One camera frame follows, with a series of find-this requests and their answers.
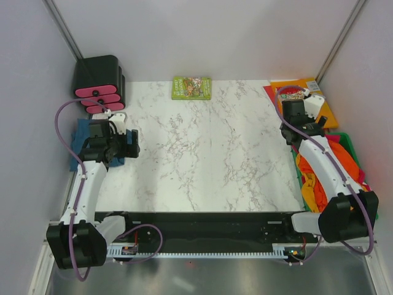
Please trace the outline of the red comic book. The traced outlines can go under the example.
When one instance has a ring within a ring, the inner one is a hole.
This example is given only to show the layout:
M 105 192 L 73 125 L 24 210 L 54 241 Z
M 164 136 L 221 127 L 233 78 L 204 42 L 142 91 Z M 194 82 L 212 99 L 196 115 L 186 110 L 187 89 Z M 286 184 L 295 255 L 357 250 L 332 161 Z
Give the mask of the red comic book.
M 284 88 L 282 87 L 276 88 L 276 93 L 279 92 L 278 99 L 279 101 L 286 101 L 286 100 L 303 100 L 310 95 L 310 90 L 307 88 L 297 89 L 294 87 Z

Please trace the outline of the orange folder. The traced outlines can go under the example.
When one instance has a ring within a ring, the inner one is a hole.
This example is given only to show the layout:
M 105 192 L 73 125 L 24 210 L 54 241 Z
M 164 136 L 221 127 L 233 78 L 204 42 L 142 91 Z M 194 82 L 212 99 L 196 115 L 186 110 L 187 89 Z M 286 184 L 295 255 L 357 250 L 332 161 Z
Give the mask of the orange folder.
M 279 95 L 279 92 L 276 93 L 277 87 L 282 87 L 282 90 L 284 90 L 284 88 L 288 88 L 288 87 L 294 87 L 294 88 L 302 89 L 302 90 L 309 89 L 310 95 L 319 94 L 325 98 L 325 96 L 321 92 L 321 90 L 320 90 L 320 88 L 314 78 L 305 78 L 305 79 L 298 79 L 298 80 L 291 80 L 291 81 L 270 81 L 270 85 L 271 85 L 273 91 L 275 92 L 276 99 L 278 99 L 278 95 Z M 323 107 L 321 108 L 321 111 L 320 111 L 317 119 L 315 119 L 315 121 L 318 121 L 321 117 L 327 118 L 327 121 L 324 124 L 324 128 L 338 128 L 339 127 L 338 122 L 337 122 L 335 116 L 333 115 L 333 112 L 331 111 L 331 109 L 326 101 L 326 98 L 325 98 L 325 103 L 324 103 Z

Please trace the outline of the black pink drawer unit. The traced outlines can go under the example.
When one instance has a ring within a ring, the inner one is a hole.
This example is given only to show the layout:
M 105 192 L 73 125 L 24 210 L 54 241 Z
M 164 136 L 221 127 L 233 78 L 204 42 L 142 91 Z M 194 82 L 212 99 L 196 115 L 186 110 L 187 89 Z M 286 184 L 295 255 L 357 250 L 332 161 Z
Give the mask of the black pink drawer unit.
M 120 111 L 125 108 L 125 76 L 119 59 L 113 55 L 83 58 L 77 61 L 72 92 L 89 114 L 104 108 Z

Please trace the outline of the orange t shirt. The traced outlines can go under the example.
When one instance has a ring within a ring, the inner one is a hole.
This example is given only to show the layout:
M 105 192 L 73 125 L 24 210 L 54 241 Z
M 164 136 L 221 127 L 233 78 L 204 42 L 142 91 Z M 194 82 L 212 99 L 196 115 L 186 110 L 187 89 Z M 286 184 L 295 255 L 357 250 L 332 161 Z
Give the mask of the orange t shirt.
M 337 159 L 342 164 L 343 168 L 347 171 L 347 173 L 351 176 L 353 180 L 357 183 L 363 183 L 364 181 L 364 173 L 361 172 L 358 164 L 354 161 L 348 151 L 339 143 L 334 140 L 328 139 L 329 146 Z M 316 175 L 314 170 L 311 168 L 310 164 L 307 160 L 302 157 L 300 154 L 297 155 L 296 158 L 297 167 L 299 170 L 306 175 Z

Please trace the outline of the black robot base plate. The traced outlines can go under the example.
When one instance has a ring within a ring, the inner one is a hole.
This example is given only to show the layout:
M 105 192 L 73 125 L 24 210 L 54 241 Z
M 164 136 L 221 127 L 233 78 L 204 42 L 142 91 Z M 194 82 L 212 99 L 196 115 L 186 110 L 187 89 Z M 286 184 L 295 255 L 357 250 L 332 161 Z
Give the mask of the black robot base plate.
M 121 238 L 137 242 L 139 253 L 267 253 L 274 244 L 316 243 L 312 234 L 296 233 L 288 212 L 122 212 L 127 230 Z

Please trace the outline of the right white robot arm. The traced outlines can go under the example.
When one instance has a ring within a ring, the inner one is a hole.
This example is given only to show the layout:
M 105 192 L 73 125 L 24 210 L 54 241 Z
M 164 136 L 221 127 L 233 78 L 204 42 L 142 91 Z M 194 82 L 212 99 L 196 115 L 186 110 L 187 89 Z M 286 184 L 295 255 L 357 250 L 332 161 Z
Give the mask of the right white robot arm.
M 282 136 L 309 163 L 327 197 L 322 212 L 293 214 L 292 220 L 281 226 L 282 237 L 295 242 L 309 233 L 329 243 L 371 237 L 378 197 L 373 191 L 364 191 L 337 159 L 324 132 L 326 119 L 310 118 L 302 100 L 283 101 L 282 115 Z

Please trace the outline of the red folder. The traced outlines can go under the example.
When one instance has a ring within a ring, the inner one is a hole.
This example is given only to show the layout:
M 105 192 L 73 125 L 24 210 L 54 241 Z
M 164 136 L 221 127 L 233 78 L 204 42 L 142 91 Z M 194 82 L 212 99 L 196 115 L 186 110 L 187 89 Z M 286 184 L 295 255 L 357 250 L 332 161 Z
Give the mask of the red folder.
M 264 91 L 266 92 L 266 94 L 268 95 L 268 97 L 270 98 L 271 102 L 274 104 L 277 104 L 277 109 L 280 113 L 282 113 L 282 106 L 281 106 L 281 102 L 275 98 L 275 92 L 273 91 L 272 87 L 270 85 L 264 86 L 263 87 Z

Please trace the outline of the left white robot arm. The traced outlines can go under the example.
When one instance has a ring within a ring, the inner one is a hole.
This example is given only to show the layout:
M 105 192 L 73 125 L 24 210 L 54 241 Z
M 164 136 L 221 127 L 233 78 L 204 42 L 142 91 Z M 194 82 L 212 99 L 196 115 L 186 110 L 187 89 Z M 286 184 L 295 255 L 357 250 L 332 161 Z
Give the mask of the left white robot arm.
M 123 214 L 110 214 L 95 224 L 96 204 L 103 181 L 114 159 L 137 158 L 137 130 L 120 131 L 112 120 L 92 120 L 88 137 L 78 153 L 77 183 L 70 203 L 57 225 L 49 226 L 46 237 L 60 269 L 96 267 L 104 264 L 107 247 L 118 238 L 134 237 L 134 225 Z

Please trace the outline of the blue folded t shirt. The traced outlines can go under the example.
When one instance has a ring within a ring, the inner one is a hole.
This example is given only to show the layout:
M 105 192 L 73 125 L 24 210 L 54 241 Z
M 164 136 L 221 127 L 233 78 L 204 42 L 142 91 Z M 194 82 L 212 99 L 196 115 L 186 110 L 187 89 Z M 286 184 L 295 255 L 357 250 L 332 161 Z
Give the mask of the blue folded t shirt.
M 78 119 L 77 120 L 77 129 L 72 134 L 71 141 L 71 149 L 75 152 L 75 154 L 79 155 L 79 152 L 82 149 L 82 146 L 87 138 L 90 137 L 89 123 L 91 120 L 89 119 Z M 126 130 L 127 143 L 131 144 L 131 130 Z M 69 164 L 69 171 L 77 171 L 78 161 L 71 157 L 71 161 Z M 110 168 L 119 167 L 125 164 L 125 158 L 114 158 L 112 162 L 109 164 Z

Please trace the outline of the green plastic bin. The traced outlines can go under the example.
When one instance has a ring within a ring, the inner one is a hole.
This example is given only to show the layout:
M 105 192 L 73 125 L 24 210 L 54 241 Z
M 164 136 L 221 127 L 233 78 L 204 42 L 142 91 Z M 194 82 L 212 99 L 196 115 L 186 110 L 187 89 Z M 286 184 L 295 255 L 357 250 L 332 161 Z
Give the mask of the green plastic bin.
M 370 191 L 370 186 L 365 182 L 365 173 L 359 165 L 349 135 L 346 133 L 328 133 L 325 137 L 344 169 L 360 184 L 364 191 Z M 295 170 L 305 210 L 313 213 L 322 212 L 327 206 L 327 196 L 322 184 L 306 159 L 298 153 L 298 150 L 293 147 L 291 153 L 295 162 Z

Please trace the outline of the yellow t shirt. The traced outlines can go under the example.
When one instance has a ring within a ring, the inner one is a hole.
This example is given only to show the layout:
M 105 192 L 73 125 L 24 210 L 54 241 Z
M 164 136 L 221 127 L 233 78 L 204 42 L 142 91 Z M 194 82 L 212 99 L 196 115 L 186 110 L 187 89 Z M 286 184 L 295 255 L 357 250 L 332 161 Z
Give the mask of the yellow t shirt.
M 328 201 L 325 191 L 314 173 L 302 173 L 304 183 L 301 193 L 304 201 L 313 213 L 322 213 Z

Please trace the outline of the green paperback book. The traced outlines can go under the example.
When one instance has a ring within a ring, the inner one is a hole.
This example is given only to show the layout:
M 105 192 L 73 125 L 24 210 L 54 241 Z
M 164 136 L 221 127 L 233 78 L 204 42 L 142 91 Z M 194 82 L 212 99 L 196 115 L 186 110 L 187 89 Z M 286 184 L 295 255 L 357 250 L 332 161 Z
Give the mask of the green paperback book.
M 172 100 L 210 100 L 212 79 L 210 77 L 181 77 L 173 79 Z

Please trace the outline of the magenta t shirt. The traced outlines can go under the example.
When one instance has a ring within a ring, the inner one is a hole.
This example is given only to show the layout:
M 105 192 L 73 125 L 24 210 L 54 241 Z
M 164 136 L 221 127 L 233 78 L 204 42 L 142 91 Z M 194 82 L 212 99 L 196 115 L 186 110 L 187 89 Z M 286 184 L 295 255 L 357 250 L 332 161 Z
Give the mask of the magenta t shirt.
M 352 141 L 347 133 L 328 133 L 328 134 L 326 134 L 325 137 L 327 139 L 331 139 L 336 142 L 339 142 L 348 151 L 348 153 L 351 155 L 351 157 L 354 159 L 356 164 L 358 164 L 359 168 L 361 169 L 358 158 L 357 158 L 356 151 L 355 151 L 354 146 L 352 145 Z M 364 173 L 365 178 L 364 178 L 363 183 L 361 183 L 361 184 L 358 183 L 358 184 L 360 184 L 366 191 L 369 191 L 370 186 L 366 183 L 365 172 L 363 171 L 363 169 L 361 169 L 361 172 Z

